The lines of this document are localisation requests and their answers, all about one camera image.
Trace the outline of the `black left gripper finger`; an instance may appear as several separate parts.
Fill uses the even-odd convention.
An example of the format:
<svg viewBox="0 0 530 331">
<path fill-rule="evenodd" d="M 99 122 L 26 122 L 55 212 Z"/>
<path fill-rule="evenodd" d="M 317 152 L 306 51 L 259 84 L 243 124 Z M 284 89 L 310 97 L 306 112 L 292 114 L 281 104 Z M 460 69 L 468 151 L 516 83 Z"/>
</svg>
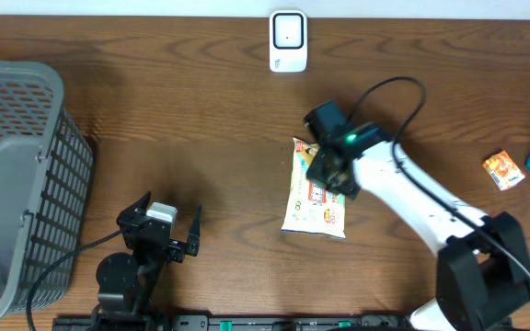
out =
<svg viewBox="0 0 530 331">
<path fill-rule="evenodd" d="M 199 206 L 188 232 L 186 254 L 189 256 L 197 256 L 199 253 L 201 238 L 201 217 L 202 206 Z"/>
<path fill-rule="evenodd" d="M 151 192 L 147 191 L 135 203 L 120 212 L 116 223 L 118 225 L 139 225 L 146 217 L 146 209 L 149 205 Z"/>
</svg>

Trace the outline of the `yellow snack bag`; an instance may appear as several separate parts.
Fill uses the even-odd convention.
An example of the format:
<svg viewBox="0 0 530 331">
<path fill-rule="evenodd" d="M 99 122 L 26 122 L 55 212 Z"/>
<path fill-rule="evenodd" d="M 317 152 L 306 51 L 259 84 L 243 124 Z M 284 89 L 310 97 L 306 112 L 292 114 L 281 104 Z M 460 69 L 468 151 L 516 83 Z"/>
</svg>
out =
<svg viewBox="0 0 530 331">
<path fill-rule="evenodd" d="M 331 193 L 306 178 L 318 145 L 298 137 L 293 137 L 293 143 L 293 168 L 282 231 L 345 240 L 345 196 Z"/>
</svg>

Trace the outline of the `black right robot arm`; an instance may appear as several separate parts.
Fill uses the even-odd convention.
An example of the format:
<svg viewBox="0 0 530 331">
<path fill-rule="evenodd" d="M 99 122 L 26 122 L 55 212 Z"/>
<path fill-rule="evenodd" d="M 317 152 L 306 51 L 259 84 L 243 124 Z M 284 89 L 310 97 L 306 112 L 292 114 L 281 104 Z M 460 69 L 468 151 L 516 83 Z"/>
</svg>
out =
<svg viewBox="0 0 530 331">
<path fill-rule="evenodd" d="M 411 161 L 391 134 L 356 126 L 327 102 L 304 118 L 319 150 L 306 176 L 353 199 L 364 190 L 397 214 L 437 258 L 436 293 L 409 316 L 420 330 L 496 330 L 530 302 L 530 256 L 507 212 L 489 216 Z"/>
</svg>

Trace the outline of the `grey plastic shopping basket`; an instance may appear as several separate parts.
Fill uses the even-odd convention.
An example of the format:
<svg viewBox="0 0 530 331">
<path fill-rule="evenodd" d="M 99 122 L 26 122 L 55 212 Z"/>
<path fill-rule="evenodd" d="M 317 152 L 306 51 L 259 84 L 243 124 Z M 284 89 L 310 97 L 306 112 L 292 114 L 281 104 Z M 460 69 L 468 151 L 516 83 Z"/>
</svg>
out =
<svg viewBox="0 0 530 331">
<path fill-rule="evenodd" d="M 94 155 L 63 99 L 51 67 L 0 61 L 0 318 L 69 288 Z"/>
</svg>

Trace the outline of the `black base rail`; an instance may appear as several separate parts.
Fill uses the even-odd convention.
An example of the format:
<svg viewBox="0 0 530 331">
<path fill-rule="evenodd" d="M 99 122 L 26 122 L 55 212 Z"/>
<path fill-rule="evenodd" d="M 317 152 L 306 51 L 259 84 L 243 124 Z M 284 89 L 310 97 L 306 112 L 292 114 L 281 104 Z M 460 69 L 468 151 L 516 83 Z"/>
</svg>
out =
<svg viewBox="0 0 530 331">
<path fill-rule="evenodd" d="M 157 322 L 131 322 L 99 314 L 97 317 L 64 316 L 52 321 L 53 331 L 160 330 L 160 331 L 323 331 L 323 330 L 410 330 L 412 325 L 395 315 L 360 317 L 209 317 L 177 315 Z"/>
</svg>

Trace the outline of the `small orange white carton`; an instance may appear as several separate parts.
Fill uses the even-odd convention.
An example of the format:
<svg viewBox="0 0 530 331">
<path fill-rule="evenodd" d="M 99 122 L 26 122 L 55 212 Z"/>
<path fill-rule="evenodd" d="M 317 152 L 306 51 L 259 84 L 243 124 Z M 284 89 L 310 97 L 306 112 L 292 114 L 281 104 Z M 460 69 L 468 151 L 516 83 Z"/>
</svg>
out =
<svg viewBox="0 0 530 331">
<path fill-rule="evenodd" d="M 524 174 L 506 151 L 492 155 L 482 163 L 482 167 L 500 191 L 504 191 L 518 185 Z"/>
</svg>

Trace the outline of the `white barcode scanner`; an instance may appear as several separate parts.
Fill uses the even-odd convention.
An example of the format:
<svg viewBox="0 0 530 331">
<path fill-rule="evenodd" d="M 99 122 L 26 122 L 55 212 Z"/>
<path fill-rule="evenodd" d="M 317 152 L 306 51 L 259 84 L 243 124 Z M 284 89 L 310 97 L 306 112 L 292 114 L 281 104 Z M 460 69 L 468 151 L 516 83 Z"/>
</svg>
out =
<svg viewBox="0 0 530 331">
<path fill-rule="evenodd" d="M 300 73 L 308 57 L 307 17 L 299 10 L 277 10 L 269 17 L 269 64 L 274 73 Z"/>
</svg>

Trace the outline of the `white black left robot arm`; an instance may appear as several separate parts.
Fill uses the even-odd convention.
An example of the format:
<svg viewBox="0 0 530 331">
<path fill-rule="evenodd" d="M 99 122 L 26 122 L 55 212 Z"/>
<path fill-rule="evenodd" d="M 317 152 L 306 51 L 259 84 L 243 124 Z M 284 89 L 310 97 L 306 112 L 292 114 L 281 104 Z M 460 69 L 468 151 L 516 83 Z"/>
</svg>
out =
<svg viewBox="0 0 530 331">
<path fill-rule="evenodd" d="M 150 199 L 151 193 L 146 192 L 117 217 L 129 251 L 109 255 L 98 265 L 98 303 L 109 314 L 147 314 L 163 267 L 199 253 L 202 207 L 195 212 L 187 239 L 179 241 L 171 237 L 178 209 Z"/>
</svg>

